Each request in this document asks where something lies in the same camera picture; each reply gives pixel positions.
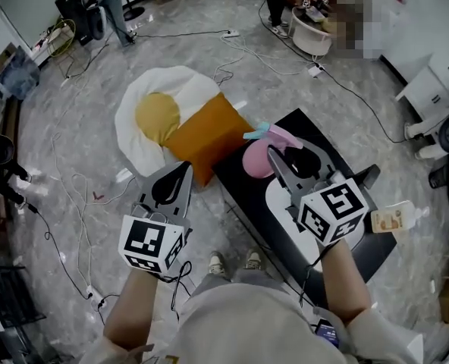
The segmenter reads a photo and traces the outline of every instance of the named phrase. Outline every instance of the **power strip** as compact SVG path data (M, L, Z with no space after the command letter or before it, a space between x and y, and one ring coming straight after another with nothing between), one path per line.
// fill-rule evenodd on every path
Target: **power strip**
M91 294L91 305L93 306L94 309L96 309L98 307L98 305L100 303L102 303L103 301L103 295L101 295L98 290L96 290L93 286L88 286L86 288L86 293L88 295ZM100 309L104 308L106 306L106 302L103 302L102 305L100 306Z
M236 30L229 30L223 35L223 38L234 38L235 36L240 36L240 33Z
M321 67L323 67L323 66L321 64L318 64L318 65L319 65L319 67L314 65L308 70L308 72L312 78L316 78L322 72Z

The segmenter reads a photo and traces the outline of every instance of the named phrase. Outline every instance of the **black table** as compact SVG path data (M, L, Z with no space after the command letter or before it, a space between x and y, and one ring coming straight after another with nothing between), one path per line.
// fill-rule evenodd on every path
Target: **black table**
M335 148L301 110L296 109L276 124L294 136L308 140L324 149L333 161L336 169L342 172L345 177L354 175ZM243 169L241 160L249 144L251 142L248 142L219 162L214 167L214 171L238 207L250 220L253 227L272 248L274 254L289 271L292 278L302 287L306 278L306 266L312 263L313 260L305 259L266 205L265 191L270 182L275 179L275 176L271 175L264 179L255 179L250 177ZM376 208L375 203L364 187L360 187L360 189L370 209L374 210ZM352 253L365 282L375 274L395 245L396 240L392 234L364 234L363 238L352 249ZM305 292L317 306L327 308L321 272L311 271Z

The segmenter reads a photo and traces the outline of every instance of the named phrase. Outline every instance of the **sleeve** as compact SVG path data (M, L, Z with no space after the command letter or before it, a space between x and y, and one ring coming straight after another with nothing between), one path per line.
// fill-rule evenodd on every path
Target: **sleeve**
M409 341L402 338L408 330L391 324L375 310L368 309L359 314L347 326L347 331L357 357L395 364L419 364L422 361L409 350Z
M102 336L85 352L80 364L138 364L142 352L149 352L152 348L153 345L146 345L128 351Z

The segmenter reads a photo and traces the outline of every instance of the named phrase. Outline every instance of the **white shirt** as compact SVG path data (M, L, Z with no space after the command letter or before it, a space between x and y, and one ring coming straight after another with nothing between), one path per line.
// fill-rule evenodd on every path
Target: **white shirt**
M226 284L191 298L181 313L174 340L153 354L152 363L169 364L357 364L358 359L416 364L392 324L366 310L347 327L354 355L343 354L313 334L300 307L278 290ZM80 364L136 363L138 352L102 337Z

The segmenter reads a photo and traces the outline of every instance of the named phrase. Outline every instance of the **phone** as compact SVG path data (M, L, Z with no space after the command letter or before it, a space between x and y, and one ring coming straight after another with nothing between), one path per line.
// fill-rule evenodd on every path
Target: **phone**
M325 319L321 319L319 323L316 326L315 333L329 341L332 345L334 345L336 348L339 347L339 340L336 336L336 330L334 327L327 322Z

